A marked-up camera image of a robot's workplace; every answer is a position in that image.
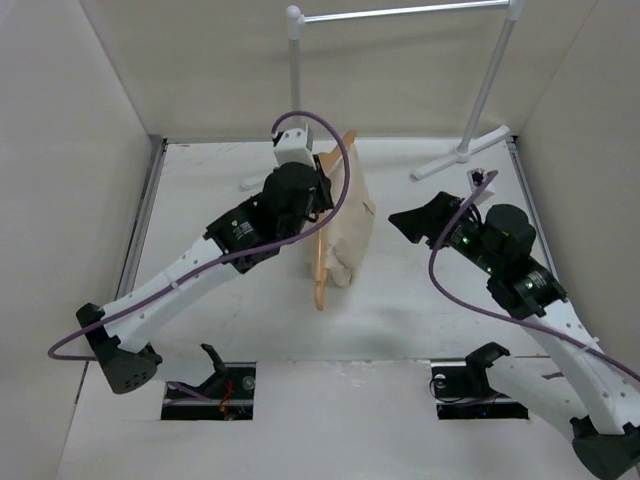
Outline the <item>wooden clothes hanger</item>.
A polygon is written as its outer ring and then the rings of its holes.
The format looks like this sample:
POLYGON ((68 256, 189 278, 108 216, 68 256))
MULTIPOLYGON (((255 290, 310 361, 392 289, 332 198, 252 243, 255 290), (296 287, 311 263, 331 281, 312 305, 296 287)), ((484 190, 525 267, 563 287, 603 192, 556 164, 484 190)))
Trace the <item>wooden clothes hanger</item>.
MULTIPOLYGON (((347 234, 347 227, 350 224, 351 210, 353 210, 353 161, 351 151, 357 138, 355 130, 348 130, 342 137, 344 146, 349 154, 347 166, 351 167, 351 176, 348 183, 348 191, 344 203, 337 211, 337 214, 324 227, 314 234, 313 247, 313 279, 314 279, 314 303, 318 311, 325 309, 326 289, 330 281, 342 287, 342 284, 349 286, 354 273, 354 262, 351 261, 351 247, 347 246, 350 234, 347 234)), ((346 179, 345 167, 341 164, 343 156, 339 146, 331 152, 319 154, 321 166, 329 173, 332 180, 338 183, 341 189, 346 179)))

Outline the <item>beige trousers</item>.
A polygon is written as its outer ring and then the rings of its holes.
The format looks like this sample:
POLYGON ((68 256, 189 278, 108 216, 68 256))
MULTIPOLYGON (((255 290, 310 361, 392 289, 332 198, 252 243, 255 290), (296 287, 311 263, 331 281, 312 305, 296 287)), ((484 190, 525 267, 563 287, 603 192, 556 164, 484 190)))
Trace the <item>beige trousers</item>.
POLYGON ((371 199, 355 143, 347 147, 350 181, 345 201, 323 229, 323 258, 331 281, 348 288, 356 280, 374 227, 376 206, 371 199))

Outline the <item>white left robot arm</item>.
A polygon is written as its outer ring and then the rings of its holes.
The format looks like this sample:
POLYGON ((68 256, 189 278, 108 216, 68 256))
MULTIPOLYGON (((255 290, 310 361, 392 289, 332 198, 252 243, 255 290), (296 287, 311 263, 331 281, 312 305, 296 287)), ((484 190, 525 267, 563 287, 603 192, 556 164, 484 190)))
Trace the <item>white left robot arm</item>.
POLYGON ((79 325, 115 394, 149 381, 162 363, 151 340, 209 291, 246 274, 280 252, 308 222, 334 206, 320 159, 287 162, 270 173, 260 193, 209 224, 178 260, 146 284, 107 304, 83 305, 79 325))

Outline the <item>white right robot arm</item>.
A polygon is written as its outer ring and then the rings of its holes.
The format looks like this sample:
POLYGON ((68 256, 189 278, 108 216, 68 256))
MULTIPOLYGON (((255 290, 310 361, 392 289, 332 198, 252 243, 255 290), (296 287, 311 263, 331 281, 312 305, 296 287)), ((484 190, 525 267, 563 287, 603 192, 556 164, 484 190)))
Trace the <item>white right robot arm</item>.
POLYGON ((619 479, 638 466, 639 377, 601 350, 566 290, 532 257, 536 231, 523 210, 496 204, 480 214, 471 201, 440 192, 388 220, 409 242, 425 242, 432 252, 449 247, 486 273, 500 319, 526 330, 560 373, 556 381, 527 373, 492 342, 466 358, 471 393, 496 390, 528 408, 598 479, 619 479))

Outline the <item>white garment rack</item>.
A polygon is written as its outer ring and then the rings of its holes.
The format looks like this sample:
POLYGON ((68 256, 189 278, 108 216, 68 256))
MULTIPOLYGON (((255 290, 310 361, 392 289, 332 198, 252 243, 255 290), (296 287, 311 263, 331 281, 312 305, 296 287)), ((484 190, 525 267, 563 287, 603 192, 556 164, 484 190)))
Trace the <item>white garment rack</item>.
POLYGON ((512 135, 506 121, 482 120, 522 1, 431 1, 308 14, 284 12, 289 110, 338 116, 340 127, 375 137, 436 135, 444 149, 410 172, 425 179, 469 169, 512 135))

